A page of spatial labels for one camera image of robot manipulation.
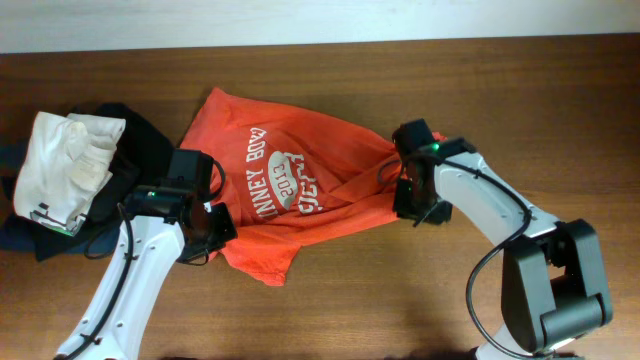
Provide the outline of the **orange printed t-shirt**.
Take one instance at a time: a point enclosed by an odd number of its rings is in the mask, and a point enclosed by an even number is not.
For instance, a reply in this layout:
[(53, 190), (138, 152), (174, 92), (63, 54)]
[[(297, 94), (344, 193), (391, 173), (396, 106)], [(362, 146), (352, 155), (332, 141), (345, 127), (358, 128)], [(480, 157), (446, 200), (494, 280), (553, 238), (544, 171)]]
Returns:
[(266, 285), (284, 285), (303, 247), (397, 219), (395, 145), (339, 118), (215, 88), (180, 146), (220, 164), (210, 189), (237, 229), (220, 252)]

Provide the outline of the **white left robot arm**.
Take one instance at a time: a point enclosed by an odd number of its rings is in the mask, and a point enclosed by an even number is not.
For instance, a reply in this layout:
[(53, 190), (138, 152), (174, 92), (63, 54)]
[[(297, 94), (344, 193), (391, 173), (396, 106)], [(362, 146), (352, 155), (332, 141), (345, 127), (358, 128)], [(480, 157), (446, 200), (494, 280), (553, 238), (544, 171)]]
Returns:
[(119, 211), (109, 266), (58, 359), (136, 359), (171, 268), (204, 265), (237, 237), (226, 204), (205, 202), (188, 188), (140, 186)]

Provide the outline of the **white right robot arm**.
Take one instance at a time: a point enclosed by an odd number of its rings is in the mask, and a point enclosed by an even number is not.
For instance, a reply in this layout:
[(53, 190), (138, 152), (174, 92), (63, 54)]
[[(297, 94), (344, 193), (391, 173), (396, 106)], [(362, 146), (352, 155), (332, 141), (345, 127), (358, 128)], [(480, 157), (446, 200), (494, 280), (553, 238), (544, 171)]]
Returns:
[[(499, 177), (464, 139), (394, 140), (402, 164), (394, 210), (415, 224), (441, 224), (459, 209), (491, 242), (474, 266), (465, 301), (484, 337), (474, 359), (560, 359), (560, 348), (608, 325), (613, 306), (600, 242), (585, 220), (564, 222)], [(480, 271), (502, 259), (496, 334), (482, 325), (473, 289)]]

